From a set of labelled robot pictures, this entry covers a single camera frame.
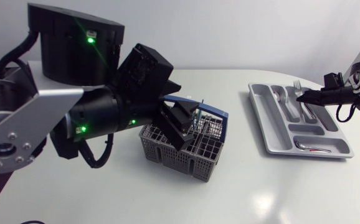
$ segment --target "white table surface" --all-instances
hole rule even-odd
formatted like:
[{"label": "white table surface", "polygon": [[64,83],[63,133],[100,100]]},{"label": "white table surface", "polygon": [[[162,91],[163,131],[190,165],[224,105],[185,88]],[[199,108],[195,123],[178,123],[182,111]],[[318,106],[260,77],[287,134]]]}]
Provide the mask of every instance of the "white table surface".
[{"label": "white table surface", "polygon": [[[0,223],[360,223],[360,111],[340,124],[352,159],[265,150],[247,84],[292,85],[296,79],[257,70],[175,70],[171,80],[182,85],[177,96],[204,99],[229,113],[208,183],[146,160],[141,128],[115,133],[111,158],[101,169],[89,168],[82,157],[58,157],[49,139],[1,192]],[[336,107],[329,110],[334,117]],[[89,145],[102,152],[104,140]]]}]

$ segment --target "blue basket handle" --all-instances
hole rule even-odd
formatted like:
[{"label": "blue basket handle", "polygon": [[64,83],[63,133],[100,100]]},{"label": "blue basket handle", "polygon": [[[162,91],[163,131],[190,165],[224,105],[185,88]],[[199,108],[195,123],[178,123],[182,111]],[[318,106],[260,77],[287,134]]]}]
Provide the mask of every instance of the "blue basket handle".
[{"label": "blue basket handle", "polygon": [[214,116],[218,116],[218,117],[222,118],[223,119],[223,121],[222,121],[223,128],[222,128],[222,134],[220,135],[220,142],[224,142],[225,135],[227,133],[227,120],[229,119],[229,114],[227,112],[224,112],[222,110],[214,108],[213,106],[206,105],[204,103],[200,103],[200,102],[190,100],[190,99],[185,99],[185,98],[178,97],[178,96],[166,95],[166,96],[164,96],[164,99],[165,99],[165,101],[172,102],[172,103],[175,103],[177,100],[199,103],[198,109],[208,112],[210,114],[213,114]]}]

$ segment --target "gray cutlery tray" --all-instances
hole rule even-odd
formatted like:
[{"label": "gray cutlery tray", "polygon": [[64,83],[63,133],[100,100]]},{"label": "gray cutlery tray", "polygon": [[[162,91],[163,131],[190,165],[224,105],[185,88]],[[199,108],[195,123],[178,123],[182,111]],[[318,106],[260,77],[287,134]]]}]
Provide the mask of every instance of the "gray cutlery tray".
[{"label": "gray cutlery tray", "polygon": [[[308,119],[306,115],[305,119],[301,118],[295,87],[262,83],[249,83],[248,86],[268,153],[331,158],[354,156],[342,130],[325,107],[309,105],[317,119]],[[273,91],[280,95],[280,102]],[[332,153],[301,150],[295,146],[295,141],[329,149]]]}]

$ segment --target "white wall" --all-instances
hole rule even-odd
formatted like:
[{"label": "white wall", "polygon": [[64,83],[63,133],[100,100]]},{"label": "white wall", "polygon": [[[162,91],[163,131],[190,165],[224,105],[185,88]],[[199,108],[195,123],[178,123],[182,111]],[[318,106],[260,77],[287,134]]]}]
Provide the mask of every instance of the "white wall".
[{"label": "white wall", "polygon": [[[27,35],[25,0],[0,0],[0,58]],[[175,68],[271,70],[323,83],[360,51],[360,0],[35,0],[122,23]],[[37,44],[24,60],[40,60]]]}]

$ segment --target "gray plastic basket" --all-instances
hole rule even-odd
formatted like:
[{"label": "gray plastic basket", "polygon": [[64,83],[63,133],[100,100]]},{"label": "gray plastic basket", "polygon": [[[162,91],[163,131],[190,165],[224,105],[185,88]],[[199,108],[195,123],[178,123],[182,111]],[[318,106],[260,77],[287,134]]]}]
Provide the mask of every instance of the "gray plastic basket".
[{"label": "gray plastic basket", "polygon": [[187,134],[194,135],[194,140],[180,151],[171,145],[159,128],[152,124],[144,126],[140,138],[146,158],[207,182],[219,160],[227,129],[228,114],[220,112],[224,115],[222,118],[201,116],[198,124],[187,131]]}]

